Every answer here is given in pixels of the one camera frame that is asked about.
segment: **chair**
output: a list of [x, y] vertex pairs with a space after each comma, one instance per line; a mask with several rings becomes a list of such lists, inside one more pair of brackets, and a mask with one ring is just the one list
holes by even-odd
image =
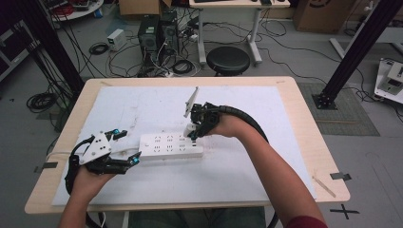
[[217, 76], [237, 76], [250, 65], [249, 55], [236, 47], [217, 47], [207, 54], [207, 64]]

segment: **floor mat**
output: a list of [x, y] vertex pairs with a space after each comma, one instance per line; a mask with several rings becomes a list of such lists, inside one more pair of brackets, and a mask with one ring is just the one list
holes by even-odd
[[342, 89], [335, 99], [337, 110], [317, 109], [312, 98], [324, 84], [298, 84], [309, 110], [323, 135], [379, 136], [371, 119], [351, 89]]

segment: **computer tower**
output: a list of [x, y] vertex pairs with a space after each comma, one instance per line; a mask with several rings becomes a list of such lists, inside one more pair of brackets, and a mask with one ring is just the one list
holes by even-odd
[[160, 15], [145, 15], [137, 33], [145, 67], [160, 66], [163, 63], [164, 46]]
[[175, 10], [165, 11], [161, 18], [163, 39], [166, 43], [165, 54], [176, 55], [179, 53], [178, 20]]

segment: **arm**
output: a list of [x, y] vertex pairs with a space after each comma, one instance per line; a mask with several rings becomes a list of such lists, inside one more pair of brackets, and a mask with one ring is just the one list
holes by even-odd
[[236, 137], [243, 144], [284, 227], [298, 216], [325, 222], [297, 173], [255, 128], [237, 117], [223, 114], [209, 134]]
[[82, 166], [74, 181], [73, 190], [62, 214], [59, 228], [85, 227], [86, 208], [102, 187], [114, 176], [111, 174], [96, 175], [88, 172]]

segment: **extension cord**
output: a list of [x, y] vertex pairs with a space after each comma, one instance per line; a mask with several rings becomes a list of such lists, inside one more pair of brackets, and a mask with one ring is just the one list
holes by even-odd
[[202, 157], [201, 140], [192, 141], [177, 133], [144, 134], [140, 138], [141, 160], [188, 159]]

